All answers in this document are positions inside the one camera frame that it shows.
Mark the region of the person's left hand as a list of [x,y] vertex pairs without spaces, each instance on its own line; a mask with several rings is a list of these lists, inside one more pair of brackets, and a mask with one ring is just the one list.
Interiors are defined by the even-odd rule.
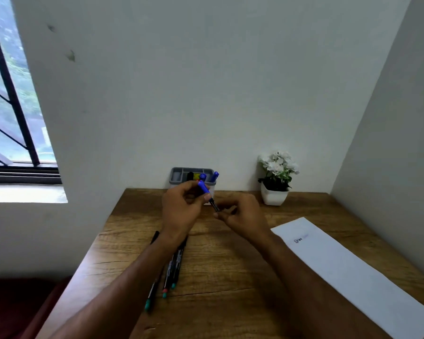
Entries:
[[164,242],[177,247],[192,229],[203,206],[188,204],[188,194],[203,194],[198,181],[188,181],[168,189],[162,197],[162,231]]

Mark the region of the person's right hand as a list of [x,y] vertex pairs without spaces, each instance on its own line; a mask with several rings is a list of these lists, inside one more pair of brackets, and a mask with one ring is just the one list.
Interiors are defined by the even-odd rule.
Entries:
[[224,223],[258,250],[267,248],[273,241],[266,217],[252,194],[241,193],[241,222]]

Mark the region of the blue capped black marker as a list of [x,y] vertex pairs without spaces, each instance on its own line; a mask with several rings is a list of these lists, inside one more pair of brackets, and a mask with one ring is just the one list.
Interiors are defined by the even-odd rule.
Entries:
[[209,198],[206,198],[206,204],[211,205],[214,208],[215,212],[220,212],[220,209],[213,198],[214,192],[209,190],[208,186],[203,180],[198,181],[198,187],[201,188],[204,194],[209,195]]

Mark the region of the person's right forearm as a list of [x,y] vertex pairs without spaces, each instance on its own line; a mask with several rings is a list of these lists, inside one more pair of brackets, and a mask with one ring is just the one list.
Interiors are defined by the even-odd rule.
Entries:
[[378,325],[300,260],[271,230],[254,247],[288,290],[309,339],[390,339]]

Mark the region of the person's left forearm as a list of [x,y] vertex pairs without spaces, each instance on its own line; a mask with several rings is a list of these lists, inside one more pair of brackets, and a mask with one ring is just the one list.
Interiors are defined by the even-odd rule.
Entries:
[[129,339],[153,282],[188,232],[164,229],[120,276],[50,339]]

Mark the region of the grey pen holder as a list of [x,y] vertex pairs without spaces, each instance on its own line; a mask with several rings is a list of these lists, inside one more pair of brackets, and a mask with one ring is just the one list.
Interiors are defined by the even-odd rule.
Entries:
[[171,169],[170,172],[170,178],[169,178],[169,184],[170,188],[174,188],[175,186],[186,182],[186,176],[189,171],[192,171],[194,173],[205,173],[207,175],[207,179],[205,184],[209,187],[210,191],[215,191],[215,183],[210,183],[210,177],[215,172],[213,169],[203,169],[203,168],[186,168],[186,167],[174,167]]

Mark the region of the white potted flower plant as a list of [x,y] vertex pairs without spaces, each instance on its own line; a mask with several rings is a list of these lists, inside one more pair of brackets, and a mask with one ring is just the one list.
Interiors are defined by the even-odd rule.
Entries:
[[261,184],[261,196],[265,205],[281,206],[286,200],[292,175],[298,175],[299,165],[288,151],[276,150],[260,154],[257,159],[265,175],[258,178]]

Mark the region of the black pen with teal tip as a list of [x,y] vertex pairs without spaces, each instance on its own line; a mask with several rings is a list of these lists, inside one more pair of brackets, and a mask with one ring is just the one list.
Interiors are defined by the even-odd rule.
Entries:
[[[159,231],[155,231],[154,236],[151,240],[151,245],[156,241],[156,239],[159,236]],[[157,293],[157,288],[158,288],[158,284],[159,284],[159,279],[160,279],[160,273],[158,274],[158,276],[156,277],[156,279],[154,280],[152,286],[151,286],[151,290],[149,292],[149,295],[147,297],[147,301],[145,303],[145,308],[144,311],[145,312],[149,312],[151,310],[151,305],[153,300],[155,299],[156,293]]]
[[181,243],[181,245],[178,247],[178,250],[177,250],[175,269],[172,276],[172,284],[171,284],[172,289],[175,289],[177,282],[179,280],[182,256],[183,256],[183,252],[187,243],[187,239],[188,239],[188,235],[186,236],[186,238],[184,239],[184,241]]

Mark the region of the black pen with red tip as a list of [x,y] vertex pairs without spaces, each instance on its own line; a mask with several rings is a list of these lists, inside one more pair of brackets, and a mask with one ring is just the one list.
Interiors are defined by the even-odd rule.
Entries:
[[177,255],[180,252],[180,249],[181,249],[181,245],[178,246],[178,248],[176,249],[175,253],[173,254],[173,256],[172,256],[172,258],[171,258],[171,260],[168,264],[168,268],[167,268],[166,276],[165,276],[164,287],[163,287],[163,291],[162,291],[162,297],[164,299],[167,298],[168,292],[169,292],[171,285],[172,285],[172,282],[173,282]]

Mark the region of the white paper sheet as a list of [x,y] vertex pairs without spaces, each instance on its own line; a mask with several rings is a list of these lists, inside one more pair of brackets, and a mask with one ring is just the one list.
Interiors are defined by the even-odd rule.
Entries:
[[271,230],[392,339],[424,339],[424,305],[306,218]]

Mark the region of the window with black grille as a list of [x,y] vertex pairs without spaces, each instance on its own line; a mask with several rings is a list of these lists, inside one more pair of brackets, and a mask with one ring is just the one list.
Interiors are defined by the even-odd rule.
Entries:
[[11,0],[0,0],[0,183],[62,184]]

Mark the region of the dark red seat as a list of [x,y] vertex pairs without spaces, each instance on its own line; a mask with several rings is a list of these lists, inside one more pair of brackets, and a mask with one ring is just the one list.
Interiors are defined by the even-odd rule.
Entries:
[[0,339],[35,339],[71,278],[0,279]]

